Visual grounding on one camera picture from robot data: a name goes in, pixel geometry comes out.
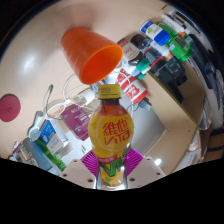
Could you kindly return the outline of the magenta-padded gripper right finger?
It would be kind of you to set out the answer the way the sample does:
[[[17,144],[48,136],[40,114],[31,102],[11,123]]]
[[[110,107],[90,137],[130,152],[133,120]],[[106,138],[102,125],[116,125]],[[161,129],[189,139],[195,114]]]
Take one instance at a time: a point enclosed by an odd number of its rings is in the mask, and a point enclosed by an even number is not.
[[[143,187],[165,176],[151,157],[144,157],[131,148],[125,161],[124,186],[126,189]]]

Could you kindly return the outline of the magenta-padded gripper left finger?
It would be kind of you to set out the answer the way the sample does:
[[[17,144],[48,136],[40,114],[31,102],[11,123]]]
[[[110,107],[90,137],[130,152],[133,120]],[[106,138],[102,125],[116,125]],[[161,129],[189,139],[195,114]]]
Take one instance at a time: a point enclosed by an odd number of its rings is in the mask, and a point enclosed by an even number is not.
[[[73,159],[60,177],[84,188],[95,189],[99,174],[99,164],[93,151],[81,159]]]

